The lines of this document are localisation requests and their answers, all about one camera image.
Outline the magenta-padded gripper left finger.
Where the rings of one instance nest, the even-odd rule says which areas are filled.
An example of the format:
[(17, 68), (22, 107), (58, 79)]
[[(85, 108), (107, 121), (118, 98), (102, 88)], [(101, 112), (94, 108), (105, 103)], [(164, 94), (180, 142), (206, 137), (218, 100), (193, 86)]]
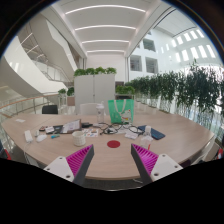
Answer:
[(93, 156), (94, 146), (89, 145), (67, 157), (57, 157), (44, 170), (82, 186)]

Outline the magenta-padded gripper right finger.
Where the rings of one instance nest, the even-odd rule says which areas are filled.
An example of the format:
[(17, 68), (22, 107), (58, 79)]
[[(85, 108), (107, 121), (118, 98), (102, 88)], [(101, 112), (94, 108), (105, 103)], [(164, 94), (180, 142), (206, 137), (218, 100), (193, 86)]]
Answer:
[(136, 144), (131, 145), (131, 155), (144, 185), (182, 169), (182, 166), (167, 154), (157, 155)]

